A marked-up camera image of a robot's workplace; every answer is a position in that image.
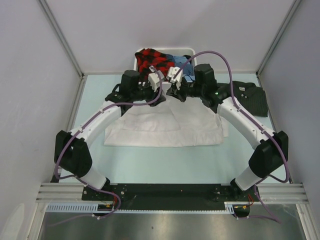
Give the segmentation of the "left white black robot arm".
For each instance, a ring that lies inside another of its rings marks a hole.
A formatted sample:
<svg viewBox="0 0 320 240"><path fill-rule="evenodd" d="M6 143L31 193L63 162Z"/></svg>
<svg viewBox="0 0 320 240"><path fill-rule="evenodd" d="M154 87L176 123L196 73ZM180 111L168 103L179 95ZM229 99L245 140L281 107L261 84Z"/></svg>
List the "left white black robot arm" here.
<svg viewBox="0 0 320 240"><path fill-rule="evenodd" d="M70 172L93 188L93 194L100 200L110 196L110 180L94 167L90 146L106 128L122 117L133 106L154 107L166 99L162 94L164 75L151 67L147 81L135 70L126 70L104 102L89 119L80 126L66 132L61 130L55 139L55 167Z"/></svg>

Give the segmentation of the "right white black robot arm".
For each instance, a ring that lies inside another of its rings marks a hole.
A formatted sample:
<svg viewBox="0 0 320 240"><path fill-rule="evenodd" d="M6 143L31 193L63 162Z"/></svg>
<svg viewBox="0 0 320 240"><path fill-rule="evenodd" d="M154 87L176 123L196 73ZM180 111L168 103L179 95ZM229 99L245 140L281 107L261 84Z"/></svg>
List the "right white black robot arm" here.
<svg viewBox="0 0 320 240"><path fill-rule="evenodd" d="M167 79L171 87L167 95L181 102L188 97L200 98L214 113L231 123L250 143L254 150L247 168L231 181L230 194L242 201L249 189L271 176L280 166L288 167L289 137L263 126L245 107L231 95L232 83L217 83L213 68L208 64L194 67L193 82L185 80L180 67L170 67Z"/></svg>

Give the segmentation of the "white long sleeve shirt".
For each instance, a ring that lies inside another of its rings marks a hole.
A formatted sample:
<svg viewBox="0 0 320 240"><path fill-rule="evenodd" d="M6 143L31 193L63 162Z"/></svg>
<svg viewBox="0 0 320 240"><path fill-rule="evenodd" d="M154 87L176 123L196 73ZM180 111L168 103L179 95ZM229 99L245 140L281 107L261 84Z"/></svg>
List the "white long sleeve shirt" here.
<svg viewBox="0 0 320 240"><path fill-rule="evenodd" d="M118 147L192 147L222 144L228 122L199 98L185 102L167 96L157 106L133 106L105 130L104 145Z"/></svg>

